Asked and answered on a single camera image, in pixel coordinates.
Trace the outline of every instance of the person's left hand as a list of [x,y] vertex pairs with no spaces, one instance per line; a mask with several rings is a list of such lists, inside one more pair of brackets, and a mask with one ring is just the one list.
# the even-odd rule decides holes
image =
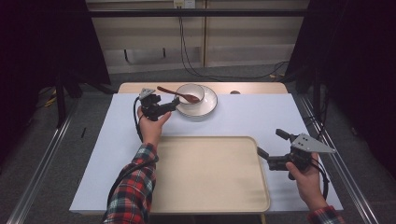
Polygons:
[[169,118],[171,117],[172,113],[167,112],[164,114],[160,119],[157,121],[152,121],[146,118],[143,115],[142,109],[139,106],[137,109],[137,115],[139,116],[139,126],[140,132],[143,136],[143,144],[151,143],[155,147],[158,146],[160,142],[161,133],[163,132],[163,125]]

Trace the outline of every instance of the metal rail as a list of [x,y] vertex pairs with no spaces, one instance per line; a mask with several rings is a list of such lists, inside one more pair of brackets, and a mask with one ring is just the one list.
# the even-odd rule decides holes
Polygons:
[[[308,114],[308,116],[312,116],[313,118],[314,113],[311,102],[308,100],[306,96],[301,96],[300,99],[301,102],[303,103],[304,109]],[[315,119],[312,119],[312,121],[316,131],[319,133],[319,130],[321,128],[321,123],[319,123]],[[335,145],[326,130],[322,131],[322,136],[323,136],[322,141],[324,144],[328,145],[329,147],[335,148]],[[344,163],[338,151],[333,154],[330,154],[330,157],[338,174],[341,176],[341,179],[344,182],[344,185],[346,186],[346,190],[351,196],[353,203],[356,205],[356,208],[361,214],[364,223],[366,224],[378,223],[378,220],[376,219],[375,214],[372,208],[370,207],[370,204],[368,203],[367,199],[364,197],[363,193],[361,192],[361,189],[356,184],[355,180],[352,177],[352,174],[347,169],[347,166]]]
[[35,196],[37,195],[40,186],[46,176],[46,173],[50,167],[50,164],[58,150],[59,145],[61,144],[64,134],[67,131],[67,128],[70,124],[71,117],[75,114],[76,108],[78,105],[78,100],[76,100],[70,109],[70,113],[67,116],[64,124],[55,131],[47,150],[41,159],[41,162],[38,164],[37,169],[35,170],[35,174],[29,182],[29,185],[23,192],[22,196],[18,200],[17,205],[12,211],[11,216],[9,217],[7,224],[22,224],[26,219],[26,216],[30,210],[30,207],[35,200]]

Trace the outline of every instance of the wooden spoon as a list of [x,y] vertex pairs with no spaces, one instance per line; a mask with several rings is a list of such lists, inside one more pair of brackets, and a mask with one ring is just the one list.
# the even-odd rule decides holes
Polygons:
[[179,95],[179,96],[183,97],[184,99],[186,99],[186,101],[188,101],[188,102],[190,102],[192,104],[196,104],[196,103],[201,101],[198,97],[196,97],[194,95],[181,94],[181,93],[178,93],[176,91],[169,91],[169,90],[167,90],[167,89],[165,89],[163,87],[160,87],[160,86],[157,87],[157,90],[163,91],[163,92],[167,92],[167,93],[171,93],[171,94],[175,94],[175,95]]

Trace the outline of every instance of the spoon handle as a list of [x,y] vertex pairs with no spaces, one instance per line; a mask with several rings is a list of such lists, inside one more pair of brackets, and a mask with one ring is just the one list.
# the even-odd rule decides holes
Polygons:
[[165,88],[162,88],[162,87],[160,87],[160,86],[158,86],[158,87],[157,87],[157,90],[159,90],[159,91],[163,91],[163,92],[167,92],[167,93],[171,93],[171,94],[181,95],[181,94],[180,94],[180,93],[178,93],[178,92],[175,92],[175,91],[169,91],[169,90],[167,90],[167,89],[165,89]]

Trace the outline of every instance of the power outlet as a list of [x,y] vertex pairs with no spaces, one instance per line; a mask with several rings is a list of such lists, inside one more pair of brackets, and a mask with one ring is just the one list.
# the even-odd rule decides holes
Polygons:
[[184,8],[195,8],[195,0],[184,0]]
[[174,8],[184,8],[184,0],[174,0]]

